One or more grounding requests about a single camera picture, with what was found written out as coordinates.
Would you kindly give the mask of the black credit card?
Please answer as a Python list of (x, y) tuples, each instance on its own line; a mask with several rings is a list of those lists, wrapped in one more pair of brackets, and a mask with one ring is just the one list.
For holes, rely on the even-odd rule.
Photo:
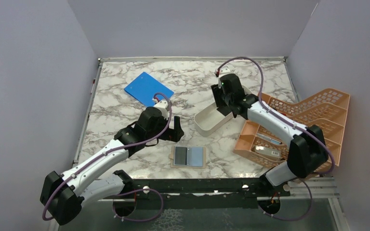
[(186, 166), (187, 164), (186, 147), (175, 147), (173, 164), (176, 166)]

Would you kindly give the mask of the white oblong tray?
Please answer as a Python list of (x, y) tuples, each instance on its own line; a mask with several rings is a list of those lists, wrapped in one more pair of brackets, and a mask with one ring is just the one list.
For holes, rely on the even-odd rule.
[(203, 137), (208, 137), (233, 118), (232, 112), (224, 107), (217, 107), (213, 102), (194, 115), (196, 131)]

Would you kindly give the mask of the beige card holder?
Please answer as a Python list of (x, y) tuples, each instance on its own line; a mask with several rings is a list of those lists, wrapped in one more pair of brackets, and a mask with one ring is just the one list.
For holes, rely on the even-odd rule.
[(169, 155), (171, 168), (195, 168), (195, 169), (204, 169), (206, 168), (207, 154), (206, 148), (201, 146), (186, 147), (187, 148), (187, 164), (186, 166), (176, 166), (173, 164), (174, 160), (174, 150), (175, 147), (172, 147), (172, 153)]

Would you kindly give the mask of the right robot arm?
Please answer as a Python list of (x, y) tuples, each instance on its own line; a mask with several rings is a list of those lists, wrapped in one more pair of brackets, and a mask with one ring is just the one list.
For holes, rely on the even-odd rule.
[(262, 100), (261, 93), (247, 94), (237, 75), (223, 75), (211, 90), (217, 106), (229, 109), (233, 117), (241, 116), (263, 126), (289, 149), (286, 161), (260, 177), (259, 191), (263, 195), (272, 195), (289, 180), (306, 178), (329, 159), (320, 127), (308, 127), (275, 111)]

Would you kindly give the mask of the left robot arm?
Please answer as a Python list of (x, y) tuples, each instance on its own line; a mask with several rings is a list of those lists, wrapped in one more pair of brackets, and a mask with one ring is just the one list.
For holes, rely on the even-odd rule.
[(92, 157), (61, 174), (52, 171), (45, 177), (40, 195), (44, 206), (42, 219), (54, 219), (59, 225), (65, 225), (92, 201), (113, 194), (122, 198), (129, 196), (132, 184), (124, 171), (104, 180), (99, 177), (146, 148), (149, 142), (178, 142), (183, 135), (180, 117), (173, 115), (170, 105), (147, 107), (136, 121), (120, 129)]

